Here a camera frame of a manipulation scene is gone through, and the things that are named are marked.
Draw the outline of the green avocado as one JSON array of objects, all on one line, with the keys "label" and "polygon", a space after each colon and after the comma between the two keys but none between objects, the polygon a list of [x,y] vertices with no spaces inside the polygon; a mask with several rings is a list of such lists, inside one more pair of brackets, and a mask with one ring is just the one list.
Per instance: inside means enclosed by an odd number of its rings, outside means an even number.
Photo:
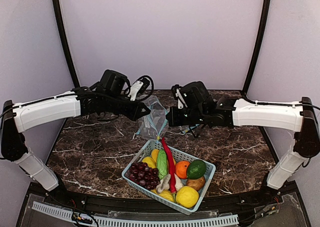
[{"label": "green avocado", "polygon": [[188,179],[196,180],[201,178],[207,170],[206,163],[201,159],[192,161],[186,171]]}]

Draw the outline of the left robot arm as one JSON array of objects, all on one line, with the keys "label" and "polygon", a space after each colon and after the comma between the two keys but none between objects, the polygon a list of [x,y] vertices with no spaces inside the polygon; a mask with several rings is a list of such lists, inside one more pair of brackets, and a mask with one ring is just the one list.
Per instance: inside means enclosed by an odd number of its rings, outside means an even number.
[{"label": "left robot arm", "polygon": [[141,100],[113,97],[106,93],[75,88],[65,93],[14,104],[4,103],[0,115],[0,153],[3,160],[17,164],[48,192],[61,186],[57,175],[38,158],[23,135],[29,129],[60,119],[111,113],[131,121],[149,115],[150,109]]}]

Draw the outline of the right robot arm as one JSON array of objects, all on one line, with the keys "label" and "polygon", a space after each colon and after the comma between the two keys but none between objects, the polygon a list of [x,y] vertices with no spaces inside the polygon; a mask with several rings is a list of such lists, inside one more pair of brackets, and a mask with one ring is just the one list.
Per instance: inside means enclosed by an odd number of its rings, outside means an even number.
[{"label": "right robot arm", "polygon": [[171,127],[258,126],[294,132],[294,142],[266,178],[266,185],[278,190],[307,159],[320,152],[315,108],[308,97],[294,102],[259,102],[247,98],[224,97],[215,100],[209,97],[197,104],[186,103],[170,107],[166,119]]}]

